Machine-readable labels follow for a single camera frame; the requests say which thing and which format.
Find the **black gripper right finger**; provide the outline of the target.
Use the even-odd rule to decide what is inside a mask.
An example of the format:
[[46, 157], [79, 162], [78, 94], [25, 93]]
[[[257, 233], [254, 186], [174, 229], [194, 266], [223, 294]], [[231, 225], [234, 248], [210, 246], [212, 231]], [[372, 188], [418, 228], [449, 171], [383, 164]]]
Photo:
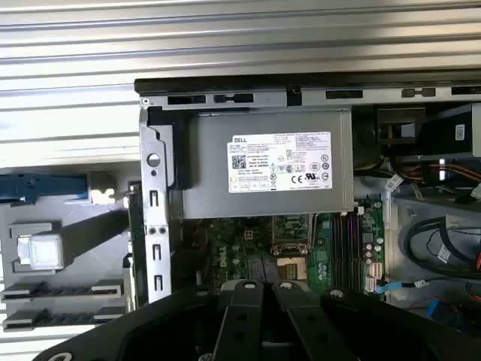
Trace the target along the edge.
[[366, 295], [315, 298], [299, 284], [272, 290], [308, 360], [478, 360], [480, 339]]

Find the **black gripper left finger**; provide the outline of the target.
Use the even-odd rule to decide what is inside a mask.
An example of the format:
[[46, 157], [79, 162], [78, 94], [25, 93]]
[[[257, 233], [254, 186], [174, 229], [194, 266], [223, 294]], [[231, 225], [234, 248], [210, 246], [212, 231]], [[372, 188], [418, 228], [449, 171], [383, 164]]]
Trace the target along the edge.
[[189, 287], [37, 355], [38, 360], [256, 360], [265, 288], [235, 281], [213, 295]]

